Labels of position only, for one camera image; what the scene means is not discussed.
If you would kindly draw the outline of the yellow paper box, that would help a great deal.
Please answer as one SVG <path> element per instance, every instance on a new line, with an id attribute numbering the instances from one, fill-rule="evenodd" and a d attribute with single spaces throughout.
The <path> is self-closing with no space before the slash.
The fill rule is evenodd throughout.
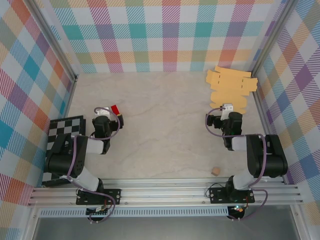
<path id="1" fill-rule="evenodd" d="M 233 110 L 240 114 L 246 113 L 247 96 L 257 90 L 258 79 L 249 71 L 240 71 L 216 66 L 208 70 L 206 82 L 210 85 L 210 107 L 220 108 L 231 104 Z"/>

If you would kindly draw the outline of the black grey chessboard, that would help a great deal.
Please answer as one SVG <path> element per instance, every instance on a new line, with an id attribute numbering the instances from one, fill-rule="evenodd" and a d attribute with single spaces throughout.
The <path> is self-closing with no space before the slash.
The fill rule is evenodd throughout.
<path id="1" fill-rule="evenodd" d="M 54 119 L 50 121 L 49 132 L 47 139 L 46 155 L 49 155 L 50 150 L 54 145 L 59 134 L 85 135 L 86 134 L 86 119 L 83 115 Z M 44 172 L 42 177 L 41 186 L 45 188 L 57 187 L 67 185 L 70 182 L 62 178 L 58 174 Z"/>

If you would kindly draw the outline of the small circuit board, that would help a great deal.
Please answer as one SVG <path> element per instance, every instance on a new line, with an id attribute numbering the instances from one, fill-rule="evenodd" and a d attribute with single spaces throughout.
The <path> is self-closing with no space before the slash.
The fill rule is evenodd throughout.
<path id="1" fill-rule="evenodd" d="M 99 206 L 99 207 L 90 207 L 90 208 L 87 208 L 86 211 L 85 211 L 85 214 L 87 216 L 89 215 L 93 215 L 93 216 L 102 216 L 102 215 L 108 215 L 109 214 L 109 207 L 102 207 L 102 206 Z"/>
<path id="2" fill-rule="evenodd" d="M 246 206 L 235 205 L 228 208 L 229 215 L 244 214 Z"/>

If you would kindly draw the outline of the aluminium side rail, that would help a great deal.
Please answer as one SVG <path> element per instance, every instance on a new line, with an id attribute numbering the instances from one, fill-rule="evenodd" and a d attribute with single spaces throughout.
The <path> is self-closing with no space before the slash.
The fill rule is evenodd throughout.
<path id="1" fill-rule="evenodd" d="M 79 75 L 76 75 L 74 80 L 73 80 L 73 82 L 72 82 L 71 89 L 70 89 L 70 95 L 69 95 L 68 102 L 67 102 L 67 105 L 66 105 L 66 108 L 65 108 L 65 111 L 64 111 L 64 115 L 63 115 L 64 118 L 68 117 L 68 114 L 69 114 L 69 111 L 70 111 L 70 107 L 71 107 L 71 104 L 72 104 L 72 100 L 73 100 L 73 96 L 74 96 L 74 93 L 75 93 L 75 90 L 76 90 L 78 79 L 79 79 Z"/>
<path id="2" fill-rule="evenodd" d="M 260 137 L 250 138 L 250 149 L 248 152 L 248 170 L 253 177 L 258 178 L 263 172 L 264 177 L 278 178 L 283 177 L 288 171 L 288 162 L 281 145 L 279 136 L 273 134 L 270 130 L 270 124 L 267 123 L 267 115 L 263 109 L 263 102 L 257 91 L 251 93 L 255 101 L 257 113 L 259 117 L 253 119 L 255 125 L 260 124 L 260 131 L 254 127 L 251 135 L 263 135 L 266 148 L 264 148 L 263 140 Z"/>

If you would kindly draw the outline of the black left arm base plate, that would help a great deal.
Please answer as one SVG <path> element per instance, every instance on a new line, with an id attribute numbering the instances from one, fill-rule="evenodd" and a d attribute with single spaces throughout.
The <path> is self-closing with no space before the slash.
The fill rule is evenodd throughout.
<path id="1" fill-rule="evenodd" d="M 107 197 L 111 196 L 115 200 L 115 204 L 119 205 L 121 200 L 121 189 L 110 188 L 104 189 L 102 191 L 103 195 L 90 193 L 87 191 L 82 191 L 80 189 L 76 190 L 76 205 L 111 205 L 113 201 Z"/>

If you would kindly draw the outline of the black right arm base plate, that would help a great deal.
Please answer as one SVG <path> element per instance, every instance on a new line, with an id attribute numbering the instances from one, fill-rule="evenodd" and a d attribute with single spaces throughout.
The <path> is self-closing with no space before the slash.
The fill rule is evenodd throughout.
<path id="1" fill-rule="evenodd" d="M 211 204 L 251 204 L 255 197 L 251 190 L 232 190 L 228 192 L 225 187 L 212 187 L 209 189 Z"/>

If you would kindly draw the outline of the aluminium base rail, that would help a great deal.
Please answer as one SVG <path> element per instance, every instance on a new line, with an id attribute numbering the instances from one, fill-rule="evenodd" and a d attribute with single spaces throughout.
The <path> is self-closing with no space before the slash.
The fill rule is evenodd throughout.
<path id="1" fill-rule="evenodd" d="M 150 179 L 104 179 L 106 189 L 121 189 L 121 207 L 190 207 L 208 206 L 210 186 L 224 185 L 226 177 L 215 178 L 150 178 Z M 297 185 L 286 184 L 283 178 L 262 180 L 255 185 L 254 205 L 266 204 L 301 205 L 303 197 Z M 53 188 L 35 188 L 29 207 L 58 208 L 76 206 L 76 188 L 70 184 Z"/>

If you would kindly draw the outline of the aluminium corner post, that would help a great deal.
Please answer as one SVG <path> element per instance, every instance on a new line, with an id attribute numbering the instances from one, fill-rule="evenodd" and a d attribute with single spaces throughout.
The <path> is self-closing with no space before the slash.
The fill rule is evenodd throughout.
<path id="1" fill-rule="evenodd" d="M 281 0 L 275 13 L 272 16 L 272 20 L 267 25 L 267 29 L 262 38 L 261 44 L 258 47 L 255 57 L 252 60 L 250 70 L 253 77 L 256 77 L 258 71 L 262 68 L 267 55 L 270 53 L 274 43 L 280 36 L 286 22 L 290 15 L 298 4 L 299 0 Z"/>
<path id="2" fill-rule="evenodd" d="M 65 56 L 62 48 L 60 47 L 50 25 L 47 23 L 45 17 L 43 16 L 40 8 L 36 4 L 35 0 L 23 0 L 27 8 L 29 9 L 32 16 L 35 18 L 35 21 L 39 25 L 39 28 L 48 41 L 49 45 L 52 47 L 54 53 L 56 54 L 58 60 L 60 61 L 62 67 L 66 71 L 70 79 L 75 83 L 77 81 L 77 74 L 71 67 L 67 57 Z"/>

